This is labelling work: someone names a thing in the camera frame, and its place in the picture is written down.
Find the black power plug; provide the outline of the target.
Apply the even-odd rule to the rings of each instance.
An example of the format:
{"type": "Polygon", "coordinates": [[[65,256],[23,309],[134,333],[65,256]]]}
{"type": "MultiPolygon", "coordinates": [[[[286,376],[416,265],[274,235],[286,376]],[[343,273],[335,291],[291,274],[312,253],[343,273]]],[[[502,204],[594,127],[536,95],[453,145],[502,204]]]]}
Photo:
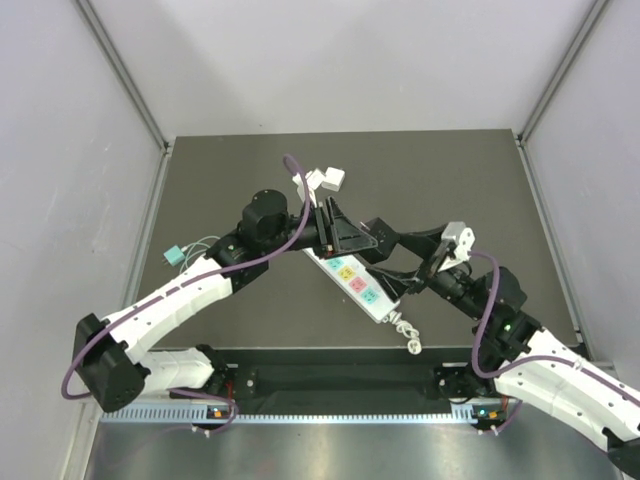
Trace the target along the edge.
{"type": "Polygon", "coordinates": [[[400,235],[379,217],[362,223],[361,226],[377,241],[377,246],[361,253],[361,257],[369,264],[386,261],[399,243],[400,235]]]}

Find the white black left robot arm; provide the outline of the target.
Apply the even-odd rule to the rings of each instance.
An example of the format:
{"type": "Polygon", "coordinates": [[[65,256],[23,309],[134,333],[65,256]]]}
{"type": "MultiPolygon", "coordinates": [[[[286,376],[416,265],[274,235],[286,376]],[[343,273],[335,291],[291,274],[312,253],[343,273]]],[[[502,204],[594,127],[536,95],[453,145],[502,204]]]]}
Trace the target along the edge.
{"type": "Polygon", "coordinates": [[[141,395],[175,389],[216,396],[226,387],[224,365],[206,346],[157,351],[155,345],[209,305],[226,299],[267,271],[275,253],[310,249],[321,259],[372,250],[378,245],[333,198],[287,209],[277,190],[261,190],[243,209],[237,227],[217,240],[184,272],[103,319],[90,314],[76,326],[74,370],[106,413],[141,395]]]}

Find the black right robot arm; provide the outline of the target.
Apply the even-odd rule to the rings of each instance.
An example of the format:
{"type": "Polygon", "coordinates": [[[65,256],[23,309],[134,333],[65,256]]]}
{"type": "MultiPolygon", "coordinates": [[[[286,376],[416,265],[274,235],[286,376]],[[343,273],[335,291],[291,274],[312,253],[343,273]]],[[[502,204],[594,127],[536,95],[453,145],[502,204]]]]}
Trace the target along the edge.
{"type": "Polygon", "coordinates": [[[377,241],[364,254],[368,270],[394,300],[429,289],[476,320],[469,388],[494,391],[571,427],[611,463],[639,476],[639,392],[558,340],[523,310],[527,299],[517,277],[488,260],[491,269],[474,277],[473,231],[462,222],[398,233],[376,218],[365,223],[377,241]]]}

